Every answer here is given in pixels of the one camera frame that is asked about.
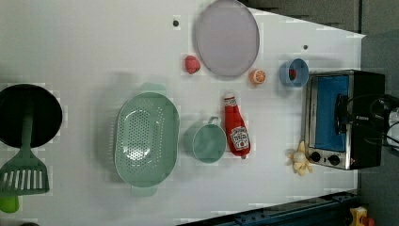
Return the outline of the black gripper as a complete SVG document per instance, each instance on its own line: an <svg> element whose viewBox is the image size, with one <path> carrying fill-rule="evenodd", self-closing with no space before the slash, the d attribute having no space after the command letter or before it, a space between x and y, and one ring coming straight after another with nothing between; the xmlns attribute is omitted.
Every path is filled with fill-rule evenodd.
<svg viewBox="0 0 399 226"><path fill-rule="evenodd" d="M369 100L366 112L356 114L354 102ZM379 147L398 147L398 98L390 94L364 94L346 101L347 122L377 134L363 140Z"/></svg>

